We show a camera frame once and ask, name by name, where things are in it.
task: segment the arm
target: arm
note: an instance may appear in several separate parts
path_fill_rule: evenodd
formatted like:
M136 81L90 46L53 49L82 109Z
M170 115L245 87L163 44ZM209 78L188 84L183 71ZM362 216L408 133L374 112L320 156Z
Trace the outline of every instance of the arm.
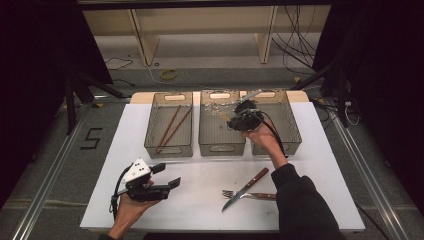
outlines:
M101 234L99 240L121 239L125 232L143 215L151 206L160 201L136 202L125 193L122 194L119 201L118 213L115 223L108 235Z
M271 176L277 188L280 239L345 239L312 180L297 174L268 127L261 124L253 131L242 132L242 136L262 146L276 169Z

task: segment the person's left hand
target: person's left hand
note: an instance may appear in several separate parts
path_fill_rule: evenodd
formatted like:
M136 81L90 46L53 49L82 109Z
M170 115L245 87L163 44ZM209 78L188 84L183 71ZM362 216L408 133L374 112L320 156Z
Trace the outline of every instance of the person's left hand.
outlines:
M118 213L116 214L115 223L109 231L109 236L114 239L121 239L125 232L143 215L143 213L161 200L137 202L133 201L128 194L124 193L120 196Z

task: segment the butter knife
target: butter knife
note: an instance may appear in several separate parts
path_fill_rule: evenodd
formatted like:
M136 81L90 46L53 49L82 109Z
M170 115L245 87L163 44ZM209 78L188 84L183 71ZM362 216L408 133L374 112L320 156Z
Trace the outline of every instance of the butter knife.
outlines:
M250 180L242 189L240 189L240 191L238 191L236 195L234 195L230 200L227 201L227 203L225 203L225 205L222 208L221 212L223 212L231 204L233 204L234 202L236 202L237 200L239 200L240 199L240 196L243 195L243 194L245 194L247 192L247 190L253 184L255 184L257 181L259 181L259 179L261 179L268 171L269 171L269 169L266 168L266 167L264 169L262 169L262 171L260 171L254 178L252 178L252 180Z

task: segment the white tabletop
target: white tabletop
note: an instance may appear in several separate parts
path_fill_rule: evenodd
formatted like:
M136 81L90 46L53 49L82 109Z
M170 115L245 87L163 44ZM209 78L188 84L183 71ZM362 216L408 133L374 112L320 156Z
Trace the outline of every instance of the white tabletop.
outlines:
M311 103L291 103L301 137L296 154L289 157L299 175L309 176L327 201L340 230L362 231L365 226L355 207L336 159ZM198 147L199 106L193 109L193 157L150 159L144 146L150 104L128 104L122 114L105 164L81 222L81 227L104 231L113 224L110 197L121 172L141 157L148 165L166 162L153 175L157 185L181 177L169 199L150 208L133 225L146 232L274 232L278 231L275 202L240 199L221 212L228 199L221 190L239 190L264 167L270 172L249 192L275 193L273 165L268 157L253 156L247 139L243 156L202 157Z

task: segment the person's right hand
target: person's right hand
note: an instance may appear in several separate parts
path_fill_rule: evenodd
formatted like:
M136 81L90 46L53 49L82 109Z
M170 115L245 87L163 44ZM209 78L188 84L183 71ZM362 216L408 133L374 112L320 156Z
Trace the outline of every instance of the person's right hand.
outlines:
M266 119L265 122L268 123L271 127L274 127L268 119ZM274 134L263 123L261 123L261 125L259 125L256 129L252 131L243 131L241 135L243 137L249 138L253 143L265 149L268 149L269 147L275 145L278 146L278 142Z
M274 127L271 121L268 119L265 120L269 126ZM275 135L265 124L261 123L259 127L252 131L243 131L241 133L243 137L249 138L253 143L261 146L268 153L268 156L271 158L272 163L274 164L275 169L287 164L287 158L284 156L283 151L280 148L280 145L275 138Z

